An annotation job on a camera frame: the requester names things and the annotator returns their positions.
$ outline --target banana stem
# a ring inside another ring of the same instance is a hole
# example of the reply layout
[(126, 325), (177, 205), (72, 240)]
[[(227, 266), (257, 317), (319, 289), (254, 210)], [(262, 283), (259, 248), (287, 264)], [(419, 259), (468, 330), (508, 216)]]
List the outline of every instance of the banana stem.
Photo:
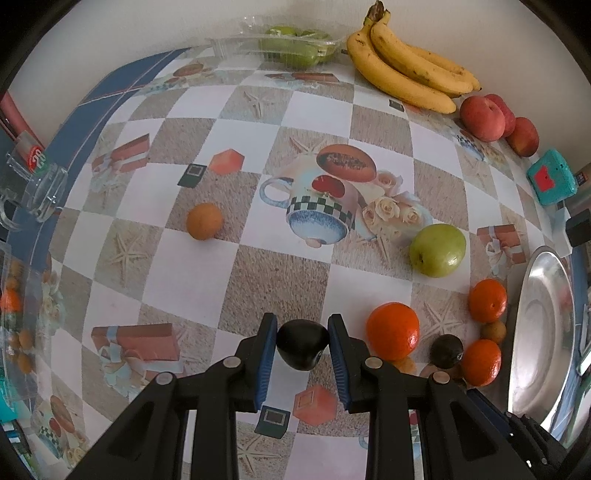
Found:
[(384, 25), (388, 25), (388, 22), (390, 21), (390, 17), (392, 16), (392, 14), (390, 13), (390, 10), (386, 10), (382, 16), (382, 18), (379, 20), (380, 23), (383, 23)]
[(363, 21), (364, 25), (373, 25), (378, 20), (380, 20), (384, 16), (384, 4), (381, 0), (376, 0), (376, 2), (369, 7), (368, 14), (365, 16), (365, 20)]

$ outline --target transparent plastic holder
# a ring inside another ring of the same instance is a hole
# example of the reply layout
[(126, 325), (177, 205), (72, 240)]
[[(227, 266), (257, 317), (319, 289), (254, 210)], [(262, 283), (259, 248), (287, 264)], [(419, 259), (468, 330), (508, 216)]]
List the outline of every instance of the transparent plastic holder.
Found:
[[(273, 27), (288, 27), (298, 36), (268, 34)], [(232, 31), (225, 38), (208, 38), (216, 57), (257, 55), (276, 61), (278, 70), (307, 70), (331, 61), (353, 29), (310, 18), (256, 15), (234, 21)]]
[[(2, 277), (0, 287), (2, 294), (7, 291), (7, 281), (11, 274), (12, 263), (15, 258), (11, 255), (10, 245), (0, 242), (0, 257), (2, 257)], [(37, 353), (37, 330), (38, 319), (43, 301), (41, 282), (43, 275), (37, 270), (20, 265), (19, 286), (15, 289), (20, 301), (19, 312), (7, 312), (5, 309), (0, 313), (0, 348), (2, 349), (2, 361), (4, 362), (5, 385), (4, 397), (7, 404), (19, 400), (34, 400), (37, 396), (37, 376), (35, 374), (35, 357)], [(18, 336), (22, 330), (28, 330), (32, 340), (31, 348), (22, 348), (11, 344), (10, 339)], [(24, 373), (21, 370), (18, 356), (26, 355), (30, 361), (32, 370)]]
[[(22, 194), (17, 193), (6, 175), (11, 169), (21, 177), (26, 185)], [(9, 218), (5, 203), (11, 202), (24, 210), (36, 222), (45, 222), (56, 210), (66, 188), (67, 170), (49, 162), (38, 142), (28, 133), (17, 137), (12, 153), (7, 154), (7, 162), (0, 171), (0, 224), (13, 231), (22, 225)]]

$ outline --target printed mug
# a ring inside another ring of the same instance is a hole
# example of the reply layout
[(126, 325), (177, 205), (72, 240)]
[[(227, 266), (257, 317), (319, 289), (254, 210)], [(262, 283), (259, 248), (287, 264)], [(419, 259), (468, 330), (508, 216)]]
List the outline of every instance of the printed mug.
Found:
[[(270, 199), (265, 193), (268, 186), (287, 192), (289, 197)], [(307, 168), (295, 179), (273, 177), (263, 182), (259, 194), (268, 205), (286, 209), (291, 230), (316, 248), (345, 238), (355, 227), (355, 216), (361, 211), (358, 190), (320, 167)]]

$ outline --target screw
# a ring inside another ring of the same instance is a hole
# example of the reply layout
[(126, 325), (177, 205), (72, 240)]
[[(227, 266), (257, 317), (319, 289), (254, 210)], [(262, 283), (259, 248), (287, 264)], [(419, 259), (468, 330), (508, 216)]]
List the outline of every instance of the screw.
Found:
[(242, 360), (240, 360), (237, 356), (229, 356), (223, 360), (223, 366), (226, 368), (236, 368)]
[(158, 385), (168, 385), (173, 380), (173, 375), (170, 372), (162, 372), (156, 377), (156, 383)]
[(382, 365), (384, 364), (384, 362), (382, 362), (378, 357), (376, 356), (370, 356), (369, 358), (365, 359), (365, 365), (368, 368), (380, 368)]
[(440, 385), (445, 385), (449, 383), (449, 375), (445, 372), (435, 372), (433, 374), (433, 380)]

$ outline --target black mount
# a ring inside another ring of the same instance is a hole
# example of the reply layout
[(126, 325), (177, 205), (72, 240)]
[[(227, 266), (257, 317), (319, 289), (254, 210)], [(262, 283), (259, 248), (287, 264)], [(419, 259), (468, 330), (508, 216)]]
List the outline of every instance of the black mount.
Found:
[[(103, 479), (108, 471), (110, 480), (180, 480), (188, 412), (197, 410), (190, 478), (238, 480), (236, 412), (257, 412), (264, 401), (276, 332), (275, 316), (266, 313), (234, 357), (190, 377), (157, 376), (68, 479)], [(409, 409), (417, 411), (426, 480), (591, 478), (591, 419), (567, 453), (534, 420), (503, 415), (478, 390), (466, 394), (445, 375), (405, 375), (371, 357), (338, 314), (329, 334), (345, 408), (371, 413), (366, 480), (414, 479)], [(3, 479), (31, 480), (4, 432), (0, 471)]]

